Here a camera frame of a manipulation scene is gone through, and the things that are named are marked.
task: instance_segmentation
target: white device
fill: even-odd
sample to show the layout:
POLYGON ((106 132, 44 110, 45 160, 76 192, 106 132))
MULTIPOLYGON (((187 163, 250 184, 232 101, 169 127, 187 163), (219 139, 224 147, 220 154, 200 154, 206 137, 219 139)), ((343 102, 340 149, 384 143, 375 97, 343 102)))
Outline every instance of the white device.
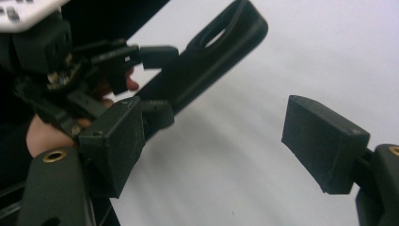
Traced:
POLYGON ((0 33, 23 32, 70 0, 0 0, 0 33))

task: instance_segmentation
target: finger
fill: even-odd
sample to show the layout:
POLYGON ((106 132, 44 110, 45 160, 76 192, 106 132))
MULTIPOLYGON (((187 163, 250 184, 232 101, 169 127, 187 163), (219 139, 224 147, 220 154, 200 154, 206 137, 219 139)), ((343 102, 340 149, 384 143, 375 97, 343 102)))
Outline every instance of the finger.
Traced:
POLYGON ((138 90, 139 85, 136 81, 132 80, 130 75, 135 71, 134 68, 131 68, 129 71, 126 72, 125 78, 126 78, 126 88, 130 91, 135 91, 138 90))

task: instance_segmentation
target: white background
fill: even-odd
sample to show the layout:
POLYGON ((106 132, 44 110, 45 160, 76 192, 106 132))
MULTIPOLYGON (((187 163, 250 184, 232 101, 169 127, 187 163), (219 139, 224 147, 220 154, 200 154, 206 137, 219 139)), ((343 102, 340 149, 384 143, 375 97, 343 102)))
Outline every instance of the white background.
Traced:
MULTIPOLYGON (((170 1, 131 42, 182 52, 230 2, 170 1)), ((399 143, 399 2, 251 2, 267 37, 147 143, 113 200, 122 225, 359 225, 358 188, 324 194, 280 142, 285 110, 309 97, 370 132, 370 149, 399 143)))

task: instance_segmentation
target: human hand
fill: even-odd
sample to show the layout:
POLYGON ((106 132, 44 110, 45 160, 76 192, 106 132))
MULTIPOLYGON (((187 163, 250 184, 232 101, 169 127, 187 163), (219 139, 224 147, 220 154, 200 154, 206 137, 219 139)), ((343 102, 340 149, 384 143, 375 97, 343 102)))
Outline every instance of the human hand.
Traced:
MULTIPOLYGON (((126 87, 128 90, 137 90, 138 83, 130 78, 133 69, 126 72, 126 87)), ((100 82, 97 88, 93 91, 93 97, 99 100, 106 107, 110 107, 113 102, 104 99, 104 96, 111 92, 111 88, 106 82, 100 82)), ((88 119, 77 120, 83 127, 89 127, 90 121, 88 119)), ((48 150, 58 147, 75 147, 73 140, 65 135, 60 130, 56 129, 49 123, 44 123, 38 115, 35 115, 30 122, 26 134, 26 146, 32 157, 44 153, 48 150)))

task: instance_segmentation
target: black plastic arm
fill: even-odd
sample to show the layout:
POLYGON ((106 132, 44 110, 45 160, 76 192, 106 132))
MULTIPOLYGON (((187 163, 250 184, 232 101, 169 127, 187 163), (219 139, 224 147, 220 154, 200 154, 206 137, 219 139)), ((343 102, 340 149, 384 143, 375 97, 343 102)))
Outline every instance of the black plastic arm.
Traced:
POLYGON ((233 2, 136 96, 167 100, 177 114, 254 49, 267 29, 249 1, 233 2))

